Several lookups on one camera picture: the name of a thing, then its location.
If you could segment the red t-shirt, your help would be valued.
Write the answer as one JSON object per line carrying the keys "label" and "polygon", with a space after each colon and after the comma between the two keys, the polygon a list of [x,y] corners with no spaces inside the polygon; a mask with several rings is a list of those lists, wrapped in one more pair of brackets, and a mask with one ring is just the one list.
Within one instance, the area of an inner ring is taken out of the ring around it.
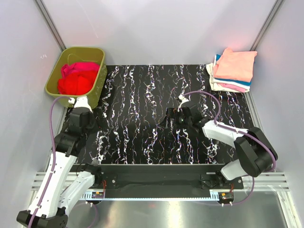
{"label": "red t-shirt", "polygon": [[97,71],[73,72],[58,80],[57,88],[62,95],[84,95],[95,83]]}

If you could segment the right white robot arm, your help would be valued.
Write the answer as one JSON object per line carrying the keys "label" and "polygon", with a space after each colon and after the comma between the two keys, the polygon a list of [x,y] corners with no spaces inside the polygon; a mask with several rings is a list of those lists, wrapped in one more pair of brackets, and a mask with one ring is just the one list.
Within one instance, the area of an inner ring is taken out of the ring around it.
{"label": "right white robot arm", "polygon": [[233,179],[241,176],[257,177],[265,171],[273,171],[277,153],[261,129],[241,129],[203,117],[195,105],[168,108],[161,127],[187,129],[196,135],[225,143],[237,152],[238,159],[227,163],[215,177],[220,188],[227,188]]}

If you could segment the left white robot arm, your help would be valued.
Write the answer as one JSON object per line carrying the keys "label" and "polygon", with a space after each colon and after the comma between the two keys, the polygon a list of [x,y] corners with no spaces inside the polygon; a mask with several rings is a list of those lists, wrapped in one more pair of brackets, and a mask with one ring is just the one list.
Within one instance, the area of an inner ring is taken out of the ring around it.
{"label": "left white robot arm", "polygon": [[72,184],[64,189],[68,173],[86,145],[86,135],[97,129],[88,107],[73,108],[67,131],[54,137],[52,157],[38,193],[27,210],[20,211],[17,222],[28,228],[64,228],[68,215],[90,188],[104,184],[102,169],[84,164]]}

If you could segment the folded cream t-shirt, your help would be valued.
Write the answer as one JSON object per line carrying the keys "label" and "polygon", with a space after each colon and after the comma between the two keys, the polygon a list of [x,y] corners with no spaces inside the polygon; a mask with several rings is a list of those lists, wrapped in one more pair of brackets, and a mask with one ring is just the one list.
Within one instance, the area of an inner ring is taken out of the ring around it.
{"label": "folded cream t-shirt", "polygon": [[[223,88],[223,87],[221,87],[221,86],[218,85],[218,83],[225,83],[226,84],[226,82],[225,81],[216,80],[213,77],[213,71],[214,71],[213,68],[214,68],[215,65],[216,65],[215,58],[214,58],[214,60],[213,60],[212,63],[209,63],[209,64],[206,65],[206,70],[207,70],[207,73],[209,74],[209,84],[210,84],[211,90],[213,90],[213,91],[223,91],[223,92],[239,93],[238,91],[234,91],[234,90],[231,90],[231,89]],[[227,82],[227,84],[232,84],[232,85],[237,85],[237,86],[245,86],[245,85],[241,85],[241,84],[235,83],[235,82]]]}

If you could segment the folded pink t-shirt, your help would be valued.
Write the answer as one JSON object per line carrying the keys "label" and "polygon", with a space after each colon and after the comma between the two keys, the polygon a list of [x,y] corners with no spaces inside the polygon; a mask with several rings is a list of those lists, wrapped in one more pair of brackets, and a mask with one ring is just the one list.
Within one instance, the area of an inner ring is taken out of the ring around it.
{"label": "folded pink t-shirt", "polygon": [[225,83],[218,83],[218,85],[220,85],[223,88],[231,89],[241,93],[246,93],[250,90],[249,86],[237,86],[237,85],[225,84]]}

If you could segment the magenta t-shirt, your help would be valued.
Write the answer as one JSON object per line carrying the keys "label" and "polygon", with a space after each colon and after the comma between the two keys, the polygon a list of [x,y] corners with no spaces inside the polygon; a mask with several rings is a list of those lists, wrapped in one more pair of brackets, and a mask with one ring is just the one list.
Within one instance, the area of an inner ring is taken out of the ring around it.
{"label": "magenta t-shirt", "polygon": [[61,67],[62,78],[67,77],[71,73],[77,73],[82,71],[98,71],[100,65],[94,62],[76,62],[71,65],[65,64]]}

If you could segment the olive green plastic bin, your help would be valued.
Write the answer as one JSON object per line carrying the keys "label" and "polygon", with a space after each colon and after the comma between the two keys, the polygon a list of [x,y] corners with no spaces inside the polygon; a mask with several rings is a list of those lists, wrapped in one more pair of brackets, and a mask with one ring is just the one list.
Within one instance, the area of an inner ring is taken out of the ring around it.
{"label": "olive green plastic bin", "polygon": [[104,63],[105,53],[97,47],[70,47],[65,49],[57,60],[45,85],[45,91],[53,98],[61,96],[57,89],[58,81],[62,78],[61,68],[77,62],[94,62],[99,65],[96,79],[90,91],[85,93],[91,108],[96,108],[104,86],[107,68]]}

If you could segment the folded blue t-shirt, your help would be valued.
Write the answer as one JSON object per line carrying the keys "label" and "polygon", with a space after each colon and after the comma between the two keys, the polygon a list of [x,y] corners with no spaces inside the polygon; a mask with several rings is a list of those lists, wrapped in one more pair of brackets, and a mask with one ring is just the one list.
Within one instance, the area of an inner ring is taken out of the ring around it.
{"label": "folded blue t-shirt", "polygon": [[[220,59],[221,55],[216,54],[215,55],[215,61],[217,62]],[[219,81],[226,81],[226,82],[235,82],[235,83],[239,83],[241,85],[244,86],[250,86],[251,82],[244,82],[244,81],[238,81],[238,80],[233,80],[233,79],[222,79],[222,78],[216,78]]]}

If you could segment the folded peach t-shirt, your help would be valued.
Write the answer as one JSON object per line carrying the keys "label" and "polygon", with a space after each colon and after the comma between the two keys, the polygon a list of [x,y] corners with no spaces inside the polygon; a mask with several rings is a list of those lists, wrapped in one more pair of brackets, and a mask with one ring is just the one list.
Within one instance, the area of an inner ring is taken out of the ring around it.
{"label": "folded peach t-shirt", "polygon": [[226,48],[214,67],[214,77],[250,83],[257,51],[234,52]]}

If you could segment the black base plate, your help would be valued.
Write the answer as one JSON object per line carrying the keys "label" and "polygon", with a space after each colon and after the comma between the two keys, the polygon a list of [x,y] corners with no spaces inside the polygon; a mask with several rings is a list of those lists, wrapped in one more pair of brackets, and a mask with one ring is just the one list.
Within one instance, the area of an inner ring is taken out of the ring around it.
{"label": "black base plate", "polygon": [[192,185],[207,189],[242,190],[241,177],[224,180],[219,171],[223,164],[155,164],[120,165],[102,164],[101,176],[106,181],[106,189],[118,190],[135,186]]}

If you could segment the left aluminium corner post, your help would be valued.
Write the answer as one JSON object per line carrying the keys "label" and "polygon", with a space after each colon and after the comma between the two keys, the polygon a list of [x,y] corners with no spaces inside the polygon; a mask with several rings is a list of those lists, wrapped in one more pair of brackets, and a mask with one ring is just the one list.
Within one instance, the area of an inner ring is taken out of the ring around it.
{"label": "left aluminium corner post", "polygon": [[50,13],[48,12],[44,1],[43,0],[34,0],[35,5],[37,6],[41,16],[43,17],[47,27],[49,28],[49,31],[51,32],[53,38],[55,39],[55,42],[59,46],[61,51],[64,51],[66,49],[66,46],[62,40],[62,37],[60,36],[55,23],[53,22]]}

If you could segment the aluminium corner post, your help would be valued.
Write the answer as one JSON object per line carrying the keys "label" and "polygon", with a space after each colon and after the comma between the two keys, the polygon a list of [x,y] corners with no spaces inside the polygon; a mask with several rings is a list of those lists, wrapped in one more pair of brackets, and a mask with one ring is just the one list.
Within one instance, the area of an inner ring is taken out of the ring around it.
{"label": "aluminium corner post", "polygon": [[268,29],[270,28],[272,22],[274,21],[275,17],[279,13],[281,7],[285,3],[285,0],[275,0],[269,14],[267,15],[261,29],[259,30],[256,38],[254,39],[253,44],[251,45],[250,51],[256,51],[259,44],[261,43],[263,37],[266,35]]}
{"label": "aluminium corner post", "polygon": [[62,40],[62,37],[60,36],[55,23],[53,22],[50,13],[48,12],[44,1],[43,0],[34,0],[35,5],[37,6],[41,16],[43,17],[47,27],[49,28],[49,31],[51,32],[53,38],[55,39],[55,42],[59,46],[61,51],[64,51],[66,49],[66,46]]}

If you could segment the right aluminium corner post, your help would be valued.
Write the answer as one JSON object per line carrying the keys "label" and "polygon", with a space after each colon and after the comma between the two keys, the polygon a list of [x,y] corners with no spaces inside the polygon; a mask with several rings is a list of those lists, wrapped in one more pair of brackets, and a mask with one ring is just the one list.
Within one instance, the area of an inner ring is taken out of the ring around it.
{"label": "right aluminium corner post", "polygon": [[261,29],[259,30],[256,38],[254,39],[253,44],[251,45],[250,51],[256,51],[259,44],[261,43],[263,37],[266,35],[268,29],[270,28],[272,22],[274,21],[275,17],[279,13],[281,7],[285,3],[285,0],[275,0],[269,14],[267,15]]}

